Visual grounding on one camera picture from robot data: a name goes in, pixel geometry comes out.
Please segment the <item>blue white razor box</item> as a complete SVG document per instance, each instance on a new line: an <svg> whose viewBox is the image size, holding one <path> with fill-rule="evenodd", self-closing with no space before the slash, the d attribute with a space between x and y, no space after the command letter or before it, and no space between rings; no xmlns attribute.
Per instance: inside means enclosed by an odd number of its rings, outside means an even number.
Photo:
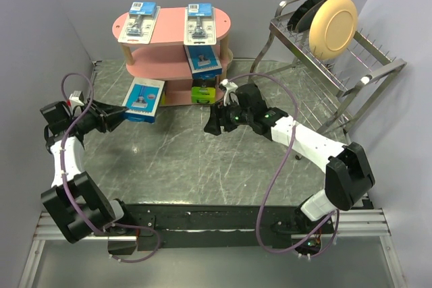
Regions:
<svg viewBox="0 0 432 288"><path fill-rule="evenodd" d="M165 93L165 81L134 78L122 105L128 121L154 123Z"/></svg>

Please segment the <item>green black Gillette Labs box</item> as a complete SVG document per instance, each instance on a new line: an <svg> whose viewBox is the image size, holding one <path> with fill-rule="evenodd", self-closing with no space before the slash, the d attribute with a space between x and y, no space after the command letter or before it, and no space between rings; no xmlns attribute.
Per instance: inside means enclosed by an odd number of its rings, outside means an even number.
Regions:
<svg viewBox="0 0 432 288"><path fill-rule="evenodd" d="M216 79L193 79L191 101L195 104L213 104L216 97Z"/></svg>

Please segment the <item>blue Harry's razor box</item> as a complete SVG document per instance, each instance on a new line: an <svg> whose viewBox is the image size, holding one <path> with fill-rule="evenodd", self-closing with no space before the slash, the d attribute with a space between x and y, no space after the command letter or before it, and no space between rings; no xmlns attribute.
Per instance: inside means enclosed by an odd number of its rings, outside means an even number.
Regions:
<svg viewBox="0 0 432 288"><path fill-rule="evenodd" d="M223 67L211 45L185 45L184 50L193 79L215 78L222 74Z"/></svg>

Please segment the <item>clear Gillette blister razor pack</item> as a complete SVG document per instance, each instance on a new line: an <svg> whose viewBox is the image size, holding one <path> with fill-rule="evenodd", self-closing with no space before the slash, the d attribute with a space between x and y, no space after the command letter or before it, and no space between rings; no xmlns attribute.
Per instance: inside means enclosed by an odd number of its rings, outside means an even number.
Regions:
<svg viewBox="0 0 432 288"><path fill-rule="evenodd" d="M217 44L215 16L210 3L190 3L185 8L184 45Z"/></svg>

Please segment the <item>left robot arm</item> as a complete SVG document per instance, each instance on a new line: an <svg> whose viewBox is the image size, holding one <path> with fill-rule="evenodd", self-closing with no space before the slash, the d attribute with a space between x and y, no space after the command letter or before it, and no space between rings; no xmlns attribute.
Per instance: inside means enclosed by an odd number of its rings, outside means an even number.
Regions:
<svg viewBox="0 0 432 288"><path fill-rule="evenodd" d="M51 189L40 197L63 236L76 243L108 225L119 235L131 232L134 218L124 203L108 200L84 170L84 136L94 129L112 132L126 119L127 108L88 101L75 117L65 101L57 101L40 111L47 122L46 147L55 161Z"/></svg>

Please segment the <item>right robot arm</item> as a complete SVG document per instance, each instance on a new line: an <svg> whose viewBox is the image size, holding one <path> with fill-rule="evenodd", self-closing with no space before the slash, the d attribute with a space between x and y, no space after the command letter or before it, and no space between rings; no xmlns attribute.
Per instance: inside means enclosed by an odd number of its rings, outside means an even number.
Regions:
<svg viewBox="0 0 432 288"><path fill-rule="evenodd" d="M268 107L255 84L237 86L223 80L223 100L211 106L204 128L215 136L240 125L270 141L283 144L314 163L325 175L324 188L300 205L296 227L310 233L319 219L339 210L350 210L374 185L375 178L360 144L343 144L295 121L276 107Z"/></svg>

